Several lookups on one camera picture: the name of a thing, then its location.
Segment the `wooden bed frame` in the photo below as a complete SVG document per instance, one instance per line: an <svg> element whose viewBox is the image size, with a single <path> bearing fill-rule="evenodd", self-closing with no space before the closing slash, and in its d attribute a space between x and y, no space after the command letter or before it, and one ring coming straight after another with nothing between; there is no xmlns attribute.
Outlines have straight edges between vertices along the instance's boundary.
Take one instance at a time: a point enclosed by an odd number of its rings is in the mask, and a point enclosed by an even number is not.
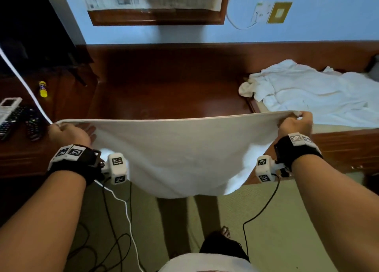
<svg viewBox="0 0 379 272"><path fill-rule="evenodd" d="M364 72L372 56L379 54L379 40L244 43L238 53L246 73L286 59L317 70L329 65L340 72ZM314 128L314 137L325 159L341 172L379 174L379 129L316 132Z"/></svg>

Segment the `brass switch plate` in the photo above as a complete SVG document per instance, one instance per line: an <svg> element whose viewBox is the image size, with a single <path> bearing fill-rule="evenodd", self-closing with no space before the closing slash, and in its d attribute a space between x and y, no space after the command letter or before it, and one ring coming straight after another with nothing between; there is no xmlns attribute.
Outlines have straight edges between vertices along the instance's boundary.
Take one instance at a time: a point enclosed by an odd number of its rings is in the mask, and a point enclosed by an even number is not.
<svg viewBox="0 0 379 272"><path fill-rule="evenodd" d="M292 2L275 2L267 20L267 24L284 23L291 6Z"/></svg>

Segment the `person's right forearm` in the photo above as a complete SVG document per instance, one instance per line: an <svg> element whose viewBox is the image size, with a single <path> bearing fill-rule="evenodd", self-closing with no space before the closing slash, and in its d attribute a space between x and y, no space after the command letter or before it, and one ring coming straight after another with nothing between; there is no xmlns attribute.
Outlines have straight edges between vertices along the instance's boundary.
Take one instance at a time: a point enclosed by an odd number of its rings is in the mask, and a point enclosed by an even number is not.
<svg viewBox="0 0 379 272"><path fill-rule="evenodd" d="M339 272L379 272L379 196L316 155L292 164L311 222Z"/></svg>

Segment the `person's left hand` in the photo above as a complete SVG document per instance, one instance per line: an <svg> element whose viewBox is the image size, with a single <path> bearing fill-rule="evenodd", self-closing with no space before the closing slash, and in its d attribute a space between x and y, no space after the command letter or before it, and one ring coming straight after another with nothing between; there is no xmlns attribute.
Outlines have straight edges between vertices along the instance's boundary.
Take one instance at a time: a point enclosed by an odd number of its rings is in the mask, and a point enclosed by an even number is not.
<svg viewBox="0 0 379 272"><path fill-rule="evenodd" d="M48 127L48 135L52 144L57 148L78 144L78 125L71 123L52 124ZM91 148L92 145L81 145Z"/></svg>

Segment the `person's right hand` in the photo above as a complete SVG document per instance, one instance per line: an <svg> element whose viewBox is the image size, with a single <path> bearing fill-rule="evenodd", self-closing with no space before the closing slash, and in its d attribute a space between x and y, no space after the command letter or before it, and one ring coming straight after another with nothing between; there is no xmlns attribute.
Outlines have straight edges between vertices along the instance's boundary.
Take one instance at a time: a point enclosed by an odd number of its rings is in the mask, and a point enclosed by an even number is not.
<svg viewBox="0 0 379 272"><path fill-rule="evenodd" d="M278 123L278 139L289 134L299 132L305 136L311 136L313 128L313 114L309 111L300 111L300 115L292 113Z"/></svg>

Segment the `white remote control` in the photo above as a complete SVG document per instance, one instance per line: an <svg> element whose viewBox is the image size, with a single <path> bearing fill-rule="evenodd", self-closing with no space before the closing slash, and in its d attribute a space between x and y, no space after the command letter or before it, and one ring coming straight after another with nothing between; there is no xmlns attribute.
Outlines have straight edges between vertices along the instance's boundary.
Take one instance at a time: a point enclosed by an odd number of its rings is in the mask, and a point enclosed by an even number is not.
<svg viewBox="0 0 379 272"><path fill-rule="evenodd" d="M21 102L21 97L7 97L0 102L0 126L19 107Z"/></svg>

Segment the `black remote control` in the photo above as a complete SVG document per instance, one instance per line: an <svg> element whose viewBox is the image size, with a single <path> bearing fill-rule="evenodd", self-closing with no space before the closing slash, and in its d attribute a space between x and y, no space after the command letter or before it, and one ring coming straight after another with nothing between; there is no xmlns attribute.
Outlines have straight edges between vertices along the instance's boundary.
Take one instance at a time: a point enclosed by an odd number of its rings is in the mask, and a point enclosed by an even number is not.
<svg viewBox="0 0 379 272"><path fill-rule="evenodd" d="M0 124L0 142L9 139L25 120L26 105L17 107L6 119Z"/></svg>
<svg viewBox="0 0 379 272"><path fill-rule="evenodd" d="M26 136L32 141L40 140L44 135L44 119L40 112L29 107L25 112Z"/></svg>

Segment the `wooden bench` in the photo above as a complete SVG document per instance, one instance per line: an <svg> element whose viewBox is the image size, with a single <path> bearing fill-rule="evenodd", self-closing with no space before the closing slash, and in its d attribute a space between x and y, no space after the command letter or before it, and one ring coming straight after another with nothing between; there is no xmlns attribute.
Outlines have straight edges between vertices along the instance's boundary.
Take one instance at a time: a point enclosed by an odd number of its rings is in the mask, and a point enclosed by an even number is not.
<svg viewBox="0 0 379 272"><path fill-rule="evenodd" d="M98 77L88 117L161 120L254 113L241 55L219 46L79 45Z"/></svg>

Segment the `white towel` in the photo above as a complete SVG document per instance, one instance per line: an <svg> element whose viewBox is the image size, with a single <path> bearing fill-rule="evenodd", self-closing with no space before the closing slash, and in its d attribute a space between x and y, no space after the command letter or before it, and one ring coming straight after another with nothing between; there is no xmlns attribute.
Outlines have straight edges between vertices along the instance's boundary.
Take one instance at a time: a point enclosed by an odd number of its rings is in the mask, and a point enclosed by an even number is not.
<svg viewBox="0 0 379 272"><path fill-rule="evenodd" d="M120 152L128 180L158 198L221 196L239 189L293 111L177 120L65 119L90 123L93 147Z"/></svg>

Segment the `wooden side cabinet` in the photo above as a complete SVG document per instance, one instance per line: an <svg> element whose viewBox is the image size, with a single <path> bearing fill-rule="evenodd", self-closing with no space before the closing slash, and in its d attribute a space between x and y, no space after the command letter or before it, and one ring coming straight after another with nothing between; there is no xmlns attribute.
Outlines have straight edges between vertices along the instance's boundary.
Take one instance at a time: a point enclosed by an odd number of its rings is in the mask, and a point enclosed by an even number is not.
<svg viewBox="0 0 379 272"><path fill-rule="evenodd" d="M21 76L35 94L40 106L53 121L82 119L88 114L98 78L86 64L76 69L86 83L81 84L66 69L22 74ZM39 81L47 83L48 97L39 95ZM45 134L40 140L32 142L26 136L26 125L22 122L12 136L0 142L0 179L39 176L45 174L53 156Z"/></svg>

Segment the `black television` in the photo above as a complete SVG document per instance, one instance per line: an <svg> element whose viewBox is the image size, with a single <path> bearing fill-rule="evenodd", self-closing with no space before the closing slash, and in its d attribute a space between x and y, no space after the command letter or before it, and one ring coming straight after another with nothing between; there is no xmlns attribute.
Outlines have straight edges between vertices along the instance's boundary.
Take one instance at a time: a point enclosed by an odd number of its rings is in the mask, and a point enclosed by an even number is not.
<svg viewBox="0 0 379 272"><path fill-rule="evenodd" d="M49 0L0 0L0 48L20 73L67 70L83 86L78 67L89 64Z"/></svg>

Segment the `white shirt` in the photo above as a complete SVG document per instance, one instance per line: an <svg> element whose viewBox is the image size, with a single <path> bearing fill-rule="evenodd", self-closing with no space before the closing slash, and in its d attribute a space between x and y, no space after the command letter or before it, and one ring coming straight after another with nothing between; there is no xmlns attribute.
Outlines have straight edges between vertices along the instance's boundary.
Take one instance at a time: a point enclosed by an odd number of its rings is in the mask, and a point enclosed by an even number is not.
<svg viewBox="0 0 379 272"><path fill-rule="evenodd" d="M258 272L247 260L221 254L187 253L169 260L158 272Z"/></svg>

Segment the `dark pillow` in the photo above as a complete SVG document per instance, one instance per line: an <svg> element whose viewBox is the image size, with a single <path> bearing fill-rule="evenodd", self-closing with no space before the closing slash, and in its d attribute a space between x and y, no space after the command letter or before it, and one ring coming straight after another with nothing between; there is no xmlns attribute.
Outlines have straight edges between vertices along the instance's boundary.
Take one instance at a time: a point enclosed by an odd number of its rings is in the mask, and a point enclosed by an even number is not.
<svg viewBox="0 0 379 272"><path fill-rule="evenodd" d="M367 75L374 81L379 82L379 54L374 55L367 66Z"/></svg>

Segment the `white wall socket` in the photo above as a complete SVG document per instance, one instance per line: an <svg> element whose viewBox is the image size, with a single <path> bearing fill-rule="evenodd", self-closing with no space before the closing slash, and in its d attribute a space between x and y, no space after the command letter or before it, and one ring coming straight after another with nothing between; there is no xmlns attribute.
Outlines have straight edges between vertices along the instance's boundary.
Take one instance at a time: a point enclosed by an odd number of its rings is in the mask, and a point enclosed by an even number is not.
<svg viewBox="0 0 379 272"><path fill-rule="evenodd" d="M258 23L263 23L263 24L268 23L268 19L271 15L273 6L274 6L273 1L258 2L253 12L253 17L252 17L253 25L258 24Z"/></svg>

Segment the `black shorts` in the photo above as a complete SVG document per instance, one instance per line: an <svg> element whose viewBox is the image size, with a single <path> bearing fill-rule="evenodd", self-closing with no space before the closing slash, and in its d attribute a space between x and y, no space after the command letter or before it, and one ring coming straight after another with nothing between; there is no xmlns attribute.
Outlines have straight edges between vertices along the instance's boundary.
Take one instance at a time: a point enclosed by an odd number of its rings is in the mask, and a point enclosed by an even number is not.
<svg viewBox="0 0 379 272"><path fill-rule="evenodd" d="M206 236L199 253L232 256L250 262L248 255L245 253L240 243L227 238L221 233L221 231L213 231Z"/></svg>

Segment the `person's left forearm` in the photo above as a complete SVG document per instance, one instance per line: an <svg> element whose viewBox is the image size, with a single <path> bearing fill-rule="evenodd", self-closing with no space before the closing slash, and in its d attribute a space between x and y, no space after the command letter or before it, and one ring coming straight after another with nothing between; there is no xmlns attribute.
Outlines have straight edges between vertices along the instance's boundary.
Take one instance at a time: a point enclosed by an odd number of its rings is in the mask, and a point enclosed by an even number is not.
<svg viewBox="0 0 379 272"><path fill-rule="evenodd" d="M79 174L51 174L0 228L0 272L63 272L85 189Z"/></svg>

